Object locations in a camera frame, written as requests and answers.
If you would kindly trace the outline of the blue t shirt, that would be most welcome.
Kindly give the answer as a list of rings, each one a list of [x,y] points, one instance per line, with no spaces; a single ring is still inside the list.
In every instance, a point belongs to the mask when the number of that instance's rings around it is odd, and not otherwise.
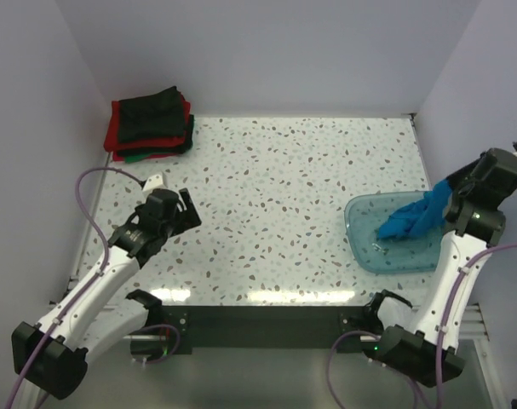
[[[444,209],[452,188],[444,179],[418,201],[409,203],[392,213],[378,228],[378,239],[418,239],[433,228],[445,224]]]

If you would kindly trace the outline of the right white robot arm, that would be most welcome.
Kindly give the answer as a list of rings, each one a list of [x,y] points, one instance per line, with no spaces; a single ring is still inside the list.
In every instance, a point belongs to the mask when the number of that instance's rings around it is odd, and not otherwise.
[[[517,190],[517,152],[491,148],[417,202],[396,210],[380,238],[420,239],[441,228],[439,260],[423,302],[382,291],[368,305],[382,333],[371,357],[428,388],[458,377],[462,316],[486,262],[503,250],[500,204]]]

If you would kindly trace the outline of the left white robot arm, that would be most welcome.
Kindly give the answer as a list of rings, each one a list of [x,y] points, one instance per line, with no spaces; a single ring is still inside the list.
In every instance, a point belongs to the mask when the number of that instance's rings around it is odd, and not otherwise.
[[[89,366],[83,336],[116,291],[165,246],[201,220],[187,189],[156,188],[107,242],[106,258],[36,324],[11,335],[14,370],[58,400],[71,395]]]

